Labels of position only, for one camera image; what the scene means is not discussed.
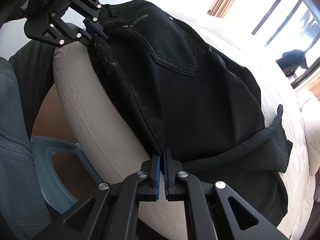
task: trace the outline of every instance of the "pillow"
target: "pillow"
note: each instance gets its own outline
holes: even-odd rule
[[[303,117],[309,155],[309,173],[315,175],[320,167],[320,101],[309,90],[297,93]]]

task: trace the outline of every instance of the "window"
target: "window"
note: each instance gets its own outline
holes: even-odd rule
[[[274,60],[294,49],[305,52],[308,69],[299,66],[288,77],[292,86],[317,69],[320,27],[302,0],[235,0],[225,18],[236,22],[242,32],[254,35]]]

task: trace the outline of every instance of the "window bar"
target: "window bar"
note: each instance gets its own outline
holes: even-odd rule
[[[255,35],[257,31],[261,28],[261,26],[265,23],[265,21],[269,18],[269,16],[272,14],[272,12],[275,10],[275,8],[278,6],[278,4],[281,2],[281,0],[276,0],[275,3],[271,6],[269,11],[266,13],[266,15],[262,18],[262,20],[259,22],[257,27],[253,30],[252,34]]]
[[[316,44],[316,42],[320,39],[320,32],[318,32],[317,36],[313,39],[311,42],[310,46],[304,51],[304,54],[306,54],[312,47],[313,45]]]
[[[271,41],[279,34],[279,32],[286,26],[286,24],[289,22],[291,17],[294,15],[294,13],[299,8],[300,4],[302,3],[302,0],[299,0],[297,4],[294,6],[290,14],[287,16],[287,18],[284,20],[284,22],[280,25],[280,27],[276,30],[275,34],[272,35],[272,37],[267,41],[267,43],[264,45],[265,47],[270,44]]]

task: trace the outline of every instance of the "belt loop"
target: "belt loop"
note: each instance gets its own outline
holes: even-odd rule
[[[116,13],[116,10],[113,8],[113,6],[111,4],[108,4],[108,8],[111,12],[111,16],[112,17],[118,17],[117,13]]]

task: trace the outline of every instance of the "person's leg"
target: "person's leg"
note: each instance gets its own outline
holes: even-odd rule
[[[17,76],[29,139],[42,101],[54,83],[52,72],[54,49],[52,45],[30,41],[9,59]]]

